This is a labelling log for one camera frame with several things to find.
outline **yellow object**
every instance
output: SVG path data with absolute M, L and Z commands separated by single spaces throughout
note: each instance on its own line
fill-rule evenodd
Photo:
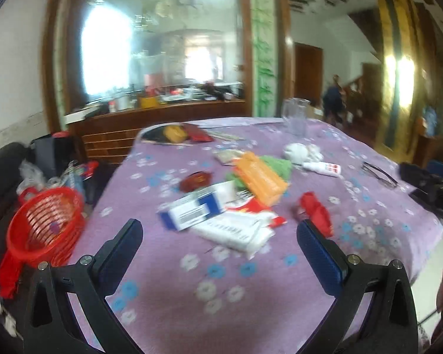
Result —
M 164 128 L 163 132 L 166 138 L 174 144 L 180 144 L 188 138 L 182 126 L 168 125 Z
M 156 96 L 141 97 L 139 100 L 140 100 L 140 105 L 141 105 L 142 109 L 148 109 L 148 108 L 159 106 L 159 98 Z
M 256 198 L 267 206 L 277 203 L 289 186 L 250 151 L 235 161 L 235 172 Z

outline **doorway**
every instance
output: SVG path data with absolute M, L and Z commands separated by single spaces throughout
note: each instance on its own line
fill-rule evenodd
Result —
M 323 49 L 295 44 L 295 97 L 320 104 L 323 82 Z

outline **red colander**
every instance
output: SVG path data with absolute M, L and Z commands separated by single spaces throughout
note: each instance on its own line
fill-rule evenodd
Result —
M 84 228 L 81 195 L 67 187 L 48 189 L 27 201 L 15 214 L 6 234 L 8 252 L 37 267 L 67 263 Z

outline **purple tablecloth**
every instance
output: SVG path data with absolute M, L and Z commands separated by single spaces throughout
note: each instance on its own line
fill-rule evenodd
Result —
M 398 258 L 409 278 L 417 276 L 442 235 L 438 219 L 407 196 L 412 188 L 399 181 L 395 190 L 388 189 L 360 169 L 366 160 L 398 179 L 397 164 L 336 128 L 309 120 L 309 138 L 303 140 L 279 123 L 220 130 L 246 140 L 190 147 L 137 142 L 70 259 L 95 254 L 129 218 L 141 221 L 143 243 L 107 301 L 146 354 L 291 354 L 302 346 L 333 302 L 296 241 L 291 209 L 306 191 L 314 191 L 330 211 L 333 240 L 346 254 L 383 264 Z M 215 150 L 237 147 L 282 157 L 291 142 L 318 145 L 326 162 L 341 165 L 342 177 L 294 169 L 291 186 L 274 206 L 289 221 L 251 261 L 188 231 L 162 226 L 156 212 L 183 196 L 177 190 L 181 179 L 204 170 L 214 173 L 215 183 L 224 180 L 231 168 L 215 160 Z M 365 297 L 350 333 L 359 329 L 368 302 Z M 81 309 L 74 309 L 89 342 L 98 347 Z

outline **black bag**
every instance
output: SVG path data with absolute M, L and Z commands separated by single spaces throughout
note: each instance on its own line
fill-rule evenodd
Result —
M 74 141 L 71 136 L 46 135 L 33 140 L 30 148 L 34 152 L 34 164 L 41 169 L 47 179 L 61 176 L 69 162 L 76 159 Z

